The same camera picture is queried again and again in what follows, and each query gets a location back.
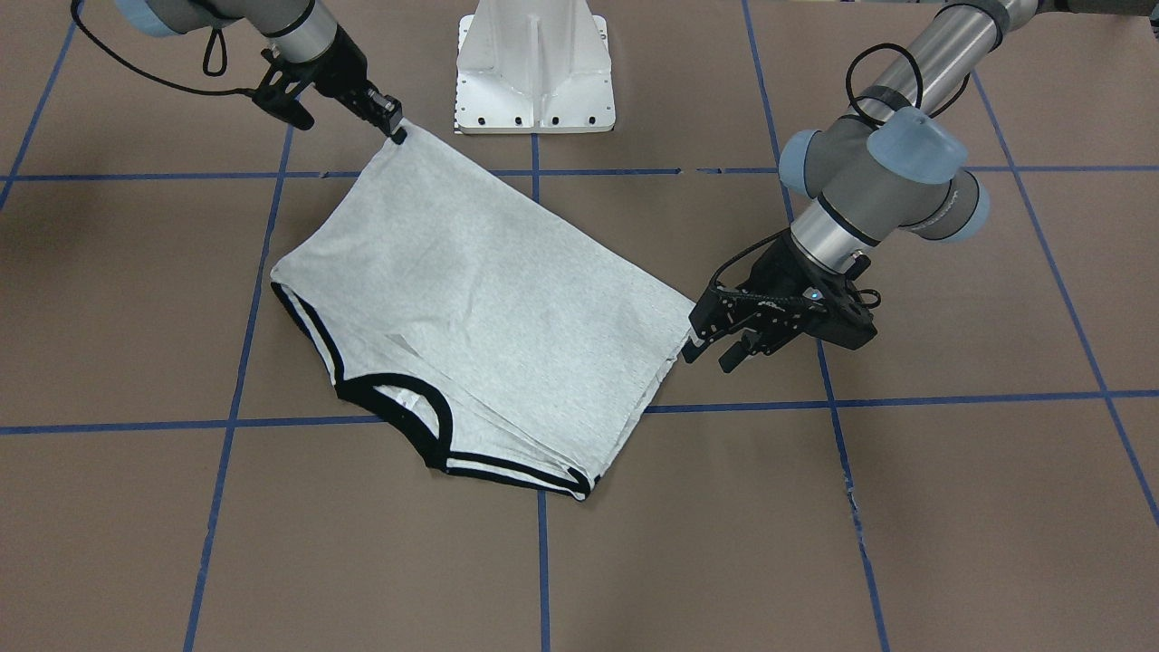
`gray cotton fabric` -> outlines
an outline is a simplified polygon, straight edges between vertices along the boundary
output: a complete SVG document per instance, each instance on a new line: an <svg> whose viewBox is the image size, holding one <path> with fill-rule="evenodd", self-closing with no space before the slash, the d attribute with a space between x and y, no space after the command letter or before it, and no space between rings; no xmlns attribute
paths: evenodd
<svg viewBox="0 0 1159 652"><path fill-rule="evenodd" d="M692 301L406 123L271 272L338 396L453 475L583 500Z"/></svg>

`blue tape line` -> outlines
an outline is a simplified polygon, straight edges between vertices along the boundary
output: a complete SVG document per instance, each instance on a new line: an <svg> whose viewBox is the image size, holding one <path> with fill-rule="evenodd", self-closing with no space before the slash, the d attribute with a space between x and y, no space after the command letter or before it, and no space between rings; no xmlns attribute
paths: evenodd
<svg viewBox="0 0 1159 652"><path fill-rule="evenodd" d="M1110 391L1111 398L1159 398L1159 390L1118 390ZM901 397L869 400L838 400L838 408L907 408L921 405L970 405L989 403L1047 403L1062 401L1102 401L1102 393L1052 393L1022 395L982 395L982 396L947 396L947 397ZM829 403L824 401L771 402L771 403L717 403L688 405L651 405L644 410L648 415L686 415L698 412L774 412L788 410L824 410ZM285 428L297 426L343 426L358 424L380 424L382 420L373 415L352 415L335 417L275 417L250 419L210 419L201 422L133 422L111 424L52 424L34 426L0 426L3 435L58 435L83 433L116 433L136 431L205 431L212 428Z"/></svg>
<svg viewBox="0 0 1159 652"><path fill-rule="evenodd" d="M741 6L744 9L744 27L749 32L749 47L752 50L752 64L757 68L757 81L760 85L760 101L764 103L765 108L765 122L768 125L768 140L773 147L773 155L777 159L778 166L780 164L781 147L777 139L777 127L773 123L773 109L768 102L768 91L765 89L765 72L760 65L760 52L757 49L757 37L752 29L752 14L749 10L749 0L741 0ZM785 215L788 218L789 222L793 222L793 202L789 198L788 188L783 183L778 183L781 186L781 199L785 202ZM833 424L833 437L837 441L837 449L841 459L841 469L845 472L845 485L846 492L850 498L850 508L853 512L853 525L858 537L858 549L861 552L861 566L866 576L866 586L869 589L869 602L873 607L874 622L877 625L877 642L881 645L882 652L890 652L889 650L889 636L885 632L885 618L881 610L881 600L877 595L877 580L874 578L873 564L869 561L869 552L866 550L865 545L865 533L861 528L861 517L858 513L857 501L853 499L853 474L850 470L848 456L845 454L845 438L841 433L841 422L837 412L837 401L833 395L833 386L829 378L829 366L825 364L825 351L822 347L821 340L817 340L817 362L821 367L821 378L825 386L825 400L830 411L830 419Z"/></svg>
<svg viewBox="0 0 1159 652"><path fill-rule="evenodd" d="M146 171L127 174L21 174L16 181L218 181L277 178L276 171Z"/></svg>
<svg viewBox="0 0 1159 652"><path fill-rule="evenodd" d="M838 401L838 408L895 408L916 405L971 405L979 403L1036 403L1101 400L1102 393L1050 393L1023 395L978 395L911 398L868 398Z"/></svg>
<svg viewBox="0 0 1159 652"><path fill-rule="evenodd" d="M882 652L890 652L889 633L885 631L885 616L881 608L881 596L877 593L877 578L873 572L873 562L869 561L869 551L866 549L865 528L861 525L861 510L858 507L857 498L853 495L853 469L850 466L850 455L845 450L845 433L841 431L841 419L837 410L837 397L833 395L833 383L829 375L829 364L825 361L825 347L817 340L817 364L821 367L821 379L825 384L825 398L829 402L829 419L833 426L833 437L837 440L837 454L841 460L841 472L845 475L845 497L850 501L850 512L853 514L853 530L858 537L858 551L861 554L861 570L866 576L866 587L869 591L869 603L873 606L873 620L877 625L877 643Z"/></svg>
<svg viewBox="0 0 1159 652"><path fill-rule="evenodd" d="M3 426L0 437L8 435L74 435L82 433L127 433L138 431L207 431L227 428L226 419L198 422L154 422L133 424L60 424L50 426Z"/></svg>
<svg viewBox="0 0 1159 652"><path fill-rule="evenodd" d="M549 594L547 554L547 492L539 490L539 650L552 652L552 600Z"/></svg>
<svg viewBox="0 0 1159 652"><path fill-rule="evenodd" d="M83 2L78 10L85 10ZM52 87L57 85L57 76L60 75L60 68L65 64L65 56L68 54L68 47L72 45L74 34L76 34L76 23L70 19L68 31L65 32L65 42L60 45L60 52L57 54L57 61L52 65L49 81L45 82L44 90L41 93L41 100L36 103L36 110L32 111L32 119L29 120L28 129L24 130L24 139L20 141L20 149L16 151L16 160L12 162L12 170L8 173L8 178L3 182L3 189L0 190L0 210L7 203L8 193L12 192L12 185L16 181L16 173L20 171L21 163L24 162L24 155L28 154L28 146L32 141L32 134L36 132L36 125L41 122L44 107L49 103L49 95L52 94Z"/></svg>
<svg viewBox="0 0 1159 652"><path fill-rule="evenodd" d="M1118 440L1123 445L1123 450L1127 452L1128 460L1131 462L1131 469L1135 471L1135 479L1138 481L1139 489L1143 491L1143 497L1146 499L1147 507L1151 510L1152 520L1154 520L1156 526L1159 526L1159 505L1156 504L1156 497L1151 492L1151 485L1147 484L1147 478L1143 475L1143 467L1139 464L1138 456L1135 455L1135 447L1131 446L1131 440L1127 435L1123 422L1118 417L1118 410L1115 408L1115 402L1111 398L1113 395L1107 389L1107 381L1102 376L1102 371L1099 369L1099 361L1095 360L1094 350L1091 347L1091 342L1087 339L1086 331L1083 329L1083 322L1079 320L1078 310L1074 308L1074 301L1071 300L1071 293L1066 290L1066 283L1063 280L1063 273L1059 271L1058 264L1055 262L1055 254L1051 252L1050 243L1047 242L1047 234L1042 229L1042 222L1038 221L1038 213L1034 210L1034 203L1030 202L1030 193L1026 189L1026 183L1022 182L1022 175L1019 171L1019 167L1014 164L1014 155L1011 154L1011 148L1006 142L1006 135L1003 133L1001 125L998 124L998 116L994 113L994 108L990 103L986 89L982 85L982 78L978 75L977 71L971 74L974 75L974 83L978 88L978 95L982 97L982 103L986 107L986 113L990 116L990 122L994 126L994 133L998 134L998 144L1001 145L1003 153L1006 154L1006 161L1011 164L1012 173L1014 174L1014 181L1018 183L1019 193L1022 195L1022 203L1026 205L1026 211L1030 215L1030 224L1034 225L1034 232L1038 236L1038 244L1042 247L1042 252L1045 255L1047 263L1050 265L1050 272L1055 277L1055 284L1058 285L1058 292L1063 296L1063 302L1066 303L1066 310L1070 313L1071 322L1074 324L1074 332L1078 334L1079 342L1083 344L1083 351L1086 353L1087 362L1091 365L1091 372L1094 374L1095 382L1099 383L1099 390L1107 403L1107 411L1110 413L1110 420L1115 424L1115 431L1118 433Z"/></svg>
<svg viewBox="0 0 1159 652"><path fill-rule="evenodd" d="M705 174L777 174L775 167L698 167Z"/></svg>
<svg viewBox="0 0 1159 652"><path fill-rule="evenodd" d="M539 134L531 134L531 199L539 203ZM552 596L548 586L547 495L537 492L539 520L539 649L552 652Z"/></svg>
<svg viewBox="0 0 1159 652"><path fill-rule="evenodd" d="M1159 171L1159 164L1020 164L1019 171Z"/></svg>
<svg viewBox="0 0 1159 652"><path fill-rule="evenodd" d="M690 412L771 412L777 410L821 410L823 401L790 401L778 403L717 403L702 405L650 405L646 415L686 415Z"/></svg>
<svg viewBox="0 0 1159 652"><path fill-rule="evenodd" d="M531 200L539 203L539 134L531 134Z"/></svg>
<svg viewBox="0 0 1159 652"><path fill-rule="evenodd" d="M777 127L773 123L773 107L768 102L768 90L765 88L765 68L760 65L760 52L757 50L757 36L752 30L752 13L749 10L749 0L741 0L741 8L744 10L744 28L749 32L749 49L752 51L752 65L757 73L757 85L760 88L760 103L765 109L765 125L768 127L768 145L773 149L773 161L780 164L781 144L777 139ZM785 202L785 215L793 221L793 199L789 198L789 190L780 181L781 200Z"/></svg>
<svg viewBox="0 0 1159 652"><path fill-rule="evenodd" d="M1157 398L1159 390L1120 390L1111 391L1111 398Z"/></svg>
<svg viewBox="0 0 1159 652"><path fill-rule="evenodd" d="M202 561L197 571L197 584L194 587L194 600L189 609L189 624L185 628L184 652L192 652L197 637L197 623L201 620L202 600L205 596L205 584L210 573L210 559L213 555L213 537L217 535L218 517L221 512L221 497L225 493L226 472L229 470L229 456L233 453L233 435L238 413L241 410L241 394L246 386L246 369L249 366L249 352L254 344L254 331L257 325L257 307L262 300L262 285L265 278L265 261L270 255L270 240L274 237L274 225L277 221L278 206L282 202L282 189L285 185L285 170L290 162L290 147L293 144L293 127L286 126L285 141L282 145L282 162L278 166L278 182L274 186L274 199L270 202L270 214L265 220L265 236L262 240L262 254L257 259L257 274L254 278L254 293L249 303L249 318L246 322L246 338L241 345L241 358L238 361L238 381L229 405L231 426L225 432L221 442L221 460L218 462L217 481L213 483L213 501L210 505L210 519L206 526L205 542L202 545Z"/></svg>
<svg viewBox="0 0 1159 652"><path fill-rule="evenodd" d="M1011 171L1005 164L967 166L970 171ZM1159 166L1120 164L1120 166L1020 166L1020 171L1159 171ZM531 169L491 169L495 176L533 176ZM604 168L604 169L541 169L541 176L625 176L625 175L672 175L680 174L678 167L656 168ZM704 174L777 174L775 167L698 167ZM226 178L356 178L359 170L333 171L141 171L110 174L16 174L0 175L0 182L45 182L45 181L213 181Z"/></svg>
<svg viewBox="0 0 1159 652"><path fill-rule="evenodd" d="M680 174L678 167L595 168L595 169L537 169L540 176L654 176Z"/></svg>

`black elastic trim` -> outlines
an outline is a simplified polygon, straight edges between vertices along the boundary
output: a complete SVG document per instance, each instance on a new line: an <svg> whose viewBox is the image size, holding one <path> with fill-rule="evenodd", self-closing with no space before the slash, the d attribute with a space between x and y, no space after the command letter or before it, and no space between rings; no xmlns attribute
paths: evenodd
<svg viewBox="0 0 1159 652"><path fill-rule="evenodd" d="M839 210L834 208L833 204L829 203L829 199L825 198L824 192L817 195L817 203L821 204L821 207L825 208L825 212L828 212L829 215L833 218L833 221L840 224L841 228L848 230L850 235L853 235L854 237L861 240L862 242L869 244L870 247L876 247L877 244L881 243L881 240L874 240L869 235L866 235L865 233L861 232L860 228L853 226L853 224L848 219L845 219L845 215L841 214Z"/></svg>
<svg viewBox="0 0 1159 652"><path fill-rule="evenodd" d="M306 22L307 20L309 20L309 15L314 13L314 5L315 5L315 0L309 0L309 5L306 5L306 8L302 9L301 15L298 16L297 19L294 19L294 21L292 23L287 24L286 27L284 27L284 28L282 28L282 29L279 29L277 31L270 31L270 32L263 31L262 36L264 36L267 38L277 38L279 36L285 36L285 35L290 34L291 31L298 29L299 27L301 27L301 24L304 22Z"/></svg>
<svg viewBox="0 0 1159 652"><path fill-rule="evenodd" d="M480 471L478 469L459 469L457 467L450 467L450 468L446 469L446 475L449 475L449 476L462 476L465 478L476 478L476 479L480 479L480 481L489 481L489 482L493 482L493 483L500 483L502 485L511 485L511 486L515 486L515 488L549 491L552 493L557 493L560 496L567 496L567 497L571 497L573 496L571 492L566 491L566 490L561 490L561 489L557 489L557 488L545 488L545 486L541 486L541 485L537 485L534 483L526 483L526 482L523 482L523 481L517 481L515 478L509 478L509 477L506 477L506 476L504 476L502 474L491 474L490 471Z"/></svg>
<svg viewBox="0 0 1159 652"><path fill-rule="evenodd" d="M340 383L347 375L345 365L342 364L342 354L338 353L338 346L334 344L334 338L330 337L330 332L326 330L326 324L322 323L322 317L318 315L318 310L314 306L306 302L301 296L294 294L298 299L298 303L306 312L306 316L314 323L314 330L318 335L322 337L322 344L326 345L326 351L330 354L330 360L334 362L334 382Z"/></svg>
<svg viewBox="0 0 1159 652"><path fill-rule="evenodd" d="M282 288L282 284L270 280L270 287L274 288L274 295L278 298L278 302L282 303L282 307L284 307L286 312L290 313L290 317L293 318L293 322L298 325L298 330L301 331L301 335L309 338L311 337L309 329L306 328L306 322L301 320L301 315L298 314L298 310L294 309L293 303L290 302L290 296L287 296L286 291Z"/></svg>
<svg viewBox="0 0 1159 652"><path fill-rule="evenodd" d="M906 107L912 107L910 98L894 90L889 86L870 86L857 96L857 100L877 100L882 104L899 111Z"/></svg>
<svg viewBox="0 0 1159 652"><path fill-rule="evenodd" d="M998 36L994 37L994 46L990 49L991 52L998 49L1003 44L1003 38L1006 32L1011 29L1011 13L1006 10L998 0L950 0L946 2L946 6L938 10L941 14L950 7L957 6L974 7L979 12L990 16L990 20L994 21L994 27L998 28Z"/></svg>
<svg viewBox="0 0 1159 652"><path fill-rule="evenodd" d="M452 453L449 457L451 460L461 460L464 462L478 462L480 464L489 464L491 467L497 467L500 469L506 469L508 471L518 471L519 474L524 474L531 476L532 478L535 478L537 481L541 481L545 484L568 489L578 495L588 496L589 493L591 493L591 483L588 482L588 478L585 478L583 474L581 474L575 469L570 468L568 469L568 475L575 479L575 482L569 483L551 474L545 474L539 469L533 469L531 467L519 464L518 462L511 462L510 460L491 457L490 455L457 452Z"/></svg>
<svg viewBox="0 0 1159 652"><path fill-rule="evenodd" d="M378 391L381 386L409 390L427 400L438 418L438 435L436 437L414 412ZM398 428L410 442L410 446L418 452L427 467L446 471L446 460L451 450L451 437L454 428L451 405L433 386L403 374L370 374L341 381L334 386L334 390L342 401L369 410Z"/></svg>
<svg viewBox="0 0 1159 652"><path fill-rule="evenodd" d="M270 286L274 287L274 293L278 296L283 307L286 308L286 312L290 313L290 316L293 317L294 323L298 324L298 329L308 337L311 335L309 330L306 328L306 323L302 321L299 312L294 309L294 305L291 302L286 290L279 283L270 283ZM531 467L500 457L491 457L489 455L478 453L452 454L451 440L454 435L454 419L451 412L451 404L447 403L443 393L422 379L407 376L404 374L367 374L365 376L358 376L357 379L345 380L343 378L345 368L342 364L342 357L338 353L337 346L334 344L334 338L331 338L330 334L326 330L326 325L322 323L318 310L301 296L294 294L294 298L297 299L298 305L301 306L301 310L306 313L306 316L313 323L314 329L322 338L322 343L326 346L327 352L330 354L330 359L334 361L334 390L338 398L367 410L382 422L394 426L404 438L407 438L407 441L410 442L410 446L414 447L414 449L423 459L423 463L428 468L436 469L452 476L474 477L526 489L546 490L563 496L576 495L586 498L591 495L592 484L576 469L568 469L568 475L573 478L573 482L568 482L552 476L551 474L540 471L539 469L533 469ZM436 435L432 433L417 415L402 408L398 402L378 391L378 388L380 387L400 388L411 391L427 400L431 410L435 411L435 417L438 419L438 434ZM509 478L501 474L478 471L474 469L449 468L446 462L451 459L461 460L464 462L478 462L497 469L517 471L542 482L544 485L534 485L515 478Z"/></svg>
<svg viewBox="0 0 1159 652"><path fill-rule="evenodd" d="M298 329L309 337L309 330L306 328L301 315L294 309L294 305L291 302L285 288L279 283L271 283L270 285L274 287L274 293L277 294L278 300L286 308L286 312L290 313L298 324ZM445 471L446 457L451 450L451 438L454 432L451 404L447 403L446 397L430 383L403 374L370 374L347 380L344 378L345 366L342 362L342 354L338 353L338 347L334 344L334 338L330 337L329 331L326 330L326 325L322 323L318 310L301 296L294 294L294 298L298 305L301 306L301 310L306 313L306 316L314 324L314 330L322 338L326 351L329 352L330 359L334 361L334 391L338 398L367 410L379 419L394 426L407 438L410 446L418 452L427 467ZM438 435L436 437L415 413L378 391L377 388L381 386L409 390L427 400L427 403L430 404L435 411L435 416L438 418Z"/></svg>

